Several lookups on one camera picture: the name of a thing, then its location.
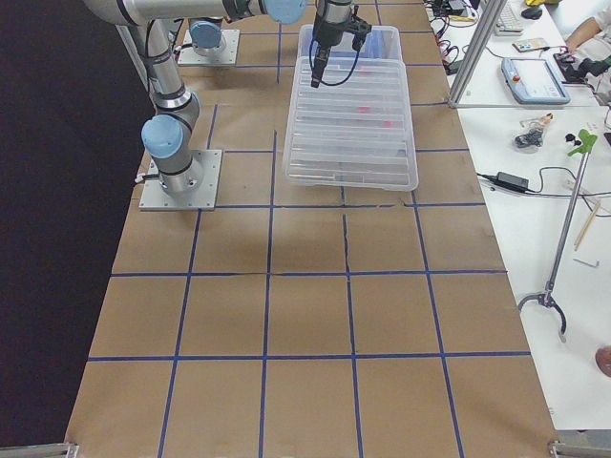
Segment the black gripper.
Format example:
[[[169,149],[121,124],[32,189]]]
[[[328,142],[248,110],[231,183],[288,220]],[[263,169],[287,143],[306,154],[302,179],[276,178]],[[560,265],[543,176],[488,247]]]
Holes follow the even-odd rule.
[[[320,46],[338,45],[343,37],[352,14],[351,0],[322,0],[316,4],[316,16],[313,24],[312,38]],[[371,32],[372,25],[366,20],[353,16],[351,33],[352,49],[360,51]]]

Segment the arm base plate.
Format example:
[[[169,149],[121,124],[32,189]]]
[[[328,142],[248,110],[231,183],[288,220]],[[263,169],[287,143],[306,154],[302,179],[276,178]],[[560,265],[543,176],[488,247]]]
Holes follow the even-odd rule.
[[[235,66],[240,42],[239,30],[222,30],[221,42],[215,48],[193,47],[190,31],[184,35],[179,47],[178,64],[181,67]]]
[[[151,160],[138,208],[142,211],[214,211],[219,191],[222,150],[191,150],[190,168],[180,175],[158,171]]]

